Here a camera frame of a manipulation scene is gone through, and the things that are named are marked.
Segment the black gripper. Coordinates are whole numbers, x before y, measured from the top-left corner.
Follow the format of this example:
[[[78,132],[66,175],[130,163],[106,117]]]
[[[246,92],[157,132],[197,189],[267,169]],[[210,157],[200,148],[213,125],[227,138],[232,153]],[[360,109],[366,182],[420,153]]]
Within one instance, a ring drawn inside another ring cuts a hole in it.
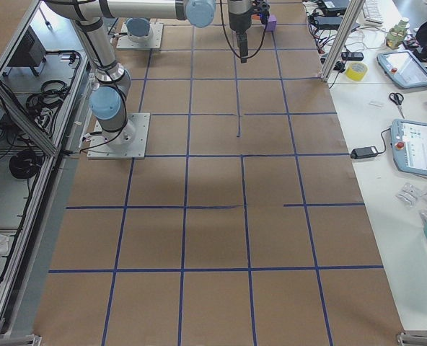
[[[240,63],[246,63],[249,56],[247,33],[236,32],[236,39],[239,48]]]

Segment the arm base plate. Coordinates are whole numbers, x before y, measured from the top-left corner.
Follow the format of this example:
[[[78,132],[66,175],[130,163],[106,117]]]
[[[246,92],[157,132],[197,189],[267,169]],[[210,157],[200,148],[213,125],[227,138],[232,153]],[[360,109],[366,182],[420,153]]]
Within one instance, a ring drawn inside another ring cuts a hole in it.
[[[149,133],[149,113],[129,113],[126,127],[120,135],[111,141],[116,134],[103,132],[96,120],[94,131],[101,134],[93,136],[92,147],[87,151],[88,159],[144,159]]]
[[[162,33],[164,24],[161,22],[150,22],[147,35],[134,35],[128,30],[124,22],[121,27],[120,37],[116,48],[118,50],[151,50],[160,49],[162,44]]]

